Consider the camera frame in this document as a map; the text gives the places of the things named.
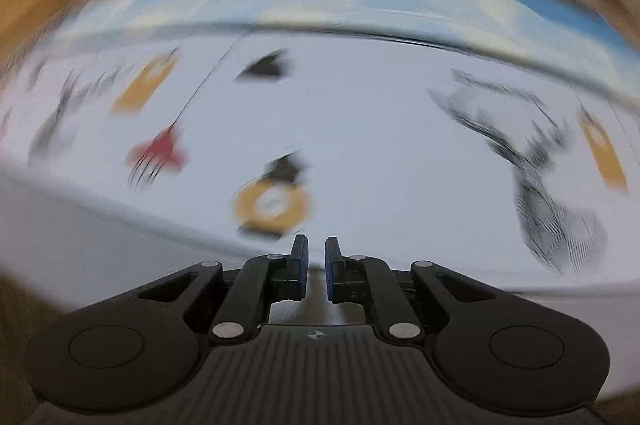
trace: yellow ring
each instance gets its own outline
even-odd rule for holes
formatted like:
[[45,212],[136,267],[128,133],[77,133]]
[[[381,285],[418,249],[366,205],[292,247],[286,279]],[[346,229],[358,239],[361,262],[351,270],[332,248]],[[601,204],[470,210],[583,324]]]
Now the yellow ring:
[[[255,210],[256,202],[261,195],[276,185],[287,187],[289,198],[287,210],[275,217],[264,217],[257,214]],[[245,188],[242,188],[238,194],[236,194],[234,211],[236,212],[236,217],[246,227],[261,231],[282,233],[291,230],[304,220],[308,211],[308,202],[306,200],[306,192],[301,186],[260,179],[245,186]]]

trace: yellow object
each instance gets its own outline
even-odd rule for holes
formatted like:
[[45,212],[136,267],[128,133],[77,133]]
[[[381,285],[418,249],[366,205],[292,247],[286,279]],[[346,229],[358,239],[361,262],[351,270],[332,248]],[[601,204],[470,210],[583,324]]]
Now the yellow object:
[[[281,214],[275,217],[265,217],[256,211],[256,204],[260,196],[274,186],[286,188],[288,205]],[[271,233],[285,233],[304,220],[308,211],[308,202],[306,201],[306,193],[301,186],[259,179],[249,183],[238,192],[234,211],[242,225],[247,228]]]
[[111,106],[111,114],[137,114],[174,70],[175,52],[153,58]]
[[600,171],[600,175],[609,188],[628,190],[625,173],[622,170],[616,151],[613,148],[609,135],[602,125],[594,120],[591,115],[583,110],[580,113],[580,126],[587,143],[591,148],[593,158]]

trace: ribbed black surface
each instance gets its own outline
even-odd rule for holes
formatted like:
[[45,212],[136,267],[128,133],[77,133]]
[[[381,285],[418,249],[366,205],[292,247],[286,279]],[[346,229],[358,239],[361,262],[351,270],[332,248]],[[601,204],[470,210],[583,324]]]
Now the ribbed black surface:
[[369,326],[264,326],[247,344],[214,349],[185,387],[147,408],[87,416],[44,403],[25,423],[597,425],[602,421],[586,409],[556,417],[516,418],[478,408],[444,385],[420,350],[379,341]]

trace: yellow tag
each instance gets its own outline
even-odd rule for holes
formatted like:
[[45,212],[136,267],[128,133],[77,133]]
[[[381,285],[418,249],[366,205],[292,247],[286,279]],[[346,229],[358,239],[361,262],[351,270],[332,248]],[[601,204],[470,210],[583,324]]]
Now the yellow tag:
[[174,70],[175,52],[153,58],[111,106],[111,114],[134,115]]
[[602,125],[585,109],[580,113],[579,121],[605,184],[609,188],[629,190],[616,151]]

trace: white surface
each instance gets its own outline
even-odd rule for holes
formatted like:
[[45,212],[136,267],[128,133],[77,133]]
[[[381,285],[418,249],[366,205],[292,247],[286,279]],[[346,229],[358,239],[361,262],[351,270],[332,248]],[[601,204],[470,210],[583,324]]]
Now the white surface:
[[[110,117],[113,101],[137,72],[153,56],[176,48],[178,65],[142,111]],[[247,65],[281,49],[289,66],[285,78],[234,81]],[[518,291],[616,291],[638,279],[640,167],[632,147],[640,150],[638,123],[631,114],[619,114],[628,124],[625,134],[618,110],[607,101],[576,95],[546,77],[420,45],[276,33],[240,40],[235,35],[164,39],[65,58],[53,50],[28,92],[38,58],[25,65],[0,105],[0,117],[12,109],[5,155],[34,181],[74,186],[68,195],[101,210],[109,207],[132,224],[142,221],[176,236],[178,230],[192,233],[214,248],[229,245],[248,255],[288,253],[292,236],[301,231],[316,264],[323,262],[325,238],[337,235],[345,255],[380,257],[396,269],[428,259]],[[90,84],[114,66],[134,67],[65,119],[65,141],[57,153],[28,165],[34,134],[55,109],[69,72],[82,69],[81,84]],[[177,124],[177,146],[189,157],[185,168],[177,175],[161,171],[150,188],[131,190],[130,167],[124,166],[129,150],[168,127],[212,69]],[[537,261],[522,239],[514,167],[490,149],[487,138],[434,102],[432,94],[445,97],[460,87],[452,69],[486,84],[535,93],[554,120],[567,122],[571,145],[552,154],[546,188],[567,207],[596,213],[607,233],[603,253],[578,273],[567,269],[562,275]],[[628,192],[603,182],[578,125],[580,102],[606,127]],[[550,129],[535,106],[514,96],[479,89],[469,106],[475,114],[487,113],[518,149],[536,136],[532,121]],[[308,165],[301,179],[311,200],[309,216],[279,241],[239,234],[234,195],[269,162],[293,151]],[[4,264],[22,269],[21,259],[8,250]],[[114,260],[126,264],[128,257]]]

